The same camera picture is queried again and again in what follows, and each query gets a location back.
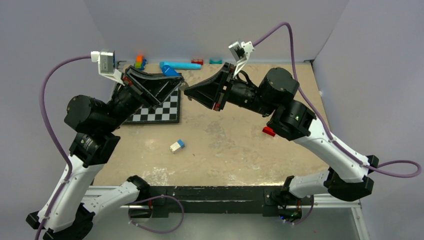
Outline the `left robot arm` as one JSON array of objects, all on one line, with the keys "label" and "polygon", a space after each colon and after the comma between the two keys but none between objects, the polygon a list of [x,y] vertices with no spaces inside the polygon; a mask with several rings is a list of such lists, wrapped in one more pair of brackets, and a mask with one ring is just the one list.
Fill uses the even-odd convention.
[{"label": "left robot arm", "polygon": [[76,135],[64,154],[65,169],[44,207],[26,217],[37,239],[82,240],[109,212],[132,203],[151,206],[154,200],[150,185],[137,175],[91,201],[83,198],[121,139],[114,131],[138,109],[159,107],[185,80],[180,74],[151,74],[134,67],[99,73],[119,88],[108,102],[86,95],[69,101],[64,122]]}]

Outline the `blue key tag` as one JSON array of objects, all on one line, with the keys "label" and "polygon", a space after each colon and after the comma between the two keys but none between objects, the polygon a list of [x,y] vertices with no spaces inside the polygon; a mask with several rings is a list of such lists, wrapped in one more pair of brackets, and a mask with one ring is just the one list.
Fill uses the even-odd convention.
[{"label": "blue key tag", "polygon": [[177,77],[180,76],[181,74],[178,73],[174,68],[172,68],[169,65],[163,65],[161,67],[162,73],[167,76],[167,77]]}]

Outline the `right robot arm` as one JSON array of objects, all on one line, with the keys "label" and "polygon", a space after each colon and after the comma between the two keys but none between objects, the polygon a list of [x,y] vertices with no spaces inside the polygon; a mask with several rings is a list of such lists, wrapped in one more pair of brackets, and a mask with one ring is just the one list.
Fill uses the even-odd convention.
[{"label": "right robot arm", "polygon": [[378,158],[359,154],[330,138],[318,115],[295,100],[300,84],[289,71],[273,67],[259,85],[249,78],[242,80],[243,74],[225,63],[213,76],[187,87],[184,94],[214,111],[231,103],[269,117],[266,125],[276,135],[303,146],[329,166],[316,174],[287,177],[279,194],[281,201],[292,204],[306,196],[328,193],[353,202],[372,193],[374,181],[369,173],[378,165]]}]

